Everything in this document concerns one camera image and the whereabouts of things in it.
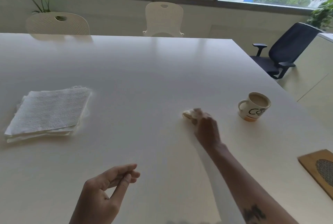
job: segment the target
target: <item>chair seat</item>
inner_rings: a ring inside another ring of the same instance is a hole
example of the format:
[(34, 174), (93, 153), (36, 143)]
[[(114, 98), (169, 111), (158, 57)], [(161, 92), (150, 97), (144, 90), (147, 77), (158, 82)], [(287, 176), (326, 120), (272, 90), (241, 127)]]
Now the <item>chair seat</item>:
[(279, 69), (274, 66), (274, 62), (269, 57), (250, 56), (269, 75), (277, 75)]

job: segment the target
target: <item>person's left hand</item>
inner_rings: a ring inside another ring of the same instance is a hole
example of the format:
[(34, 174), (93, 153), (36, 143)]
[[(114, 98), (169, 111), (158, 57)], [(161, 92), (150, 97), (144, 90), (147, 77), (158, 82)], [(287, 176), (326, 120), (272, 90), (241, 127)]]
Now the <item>person's left hand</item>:
[[(137, 164), (115, 166), (87, 180), (69, 224), (110, 224), (119, 212), (130, 183), (135, 183), (140, 173)], [(115, 187), (109, 198), (105, 191)]]

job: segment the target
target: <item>mug handle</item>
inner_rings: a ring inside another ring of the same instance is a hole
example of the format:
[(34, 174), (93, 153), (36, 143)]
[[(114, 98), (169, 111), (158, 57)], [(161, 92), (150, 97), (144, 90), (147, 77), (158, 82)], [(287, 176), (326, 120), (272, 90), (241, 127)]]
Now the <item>mug handle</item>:
[(240, 109), (240, 105), (243, 104), (244, 102), (248, 102), (248, 100), (241, 100), (239, 103), (238, 103), (238, 109), (240, 112), (242, 112), (242, 109)]

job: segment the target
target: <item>forearm tattoo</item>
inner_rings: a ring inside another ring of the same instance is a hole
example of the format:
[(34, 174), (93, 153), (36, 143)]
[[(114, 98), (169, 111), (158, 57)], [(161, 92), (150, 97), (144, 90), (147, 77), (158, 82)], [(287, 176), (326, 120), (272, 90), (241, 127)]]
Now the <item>forearm tattoo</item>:
[(250, 209), (244, 208), (243, 218), (246, 224), (259, 224), (261, 220), (266, 220), (266, 215), (255, 204)]

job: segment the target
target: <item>white paper napkin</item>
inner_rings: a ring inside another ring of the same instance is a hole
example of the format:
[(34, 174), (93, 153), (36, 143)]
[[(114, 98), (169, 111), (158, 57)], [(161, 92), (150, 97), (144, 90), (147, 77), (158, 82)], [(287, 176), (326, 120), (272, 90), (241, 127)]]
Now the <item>white paper napkin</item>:
[(86, 87), (29, 92), (5, 131), (7, 142), (70, 134), (80, 121), (90, 93)]

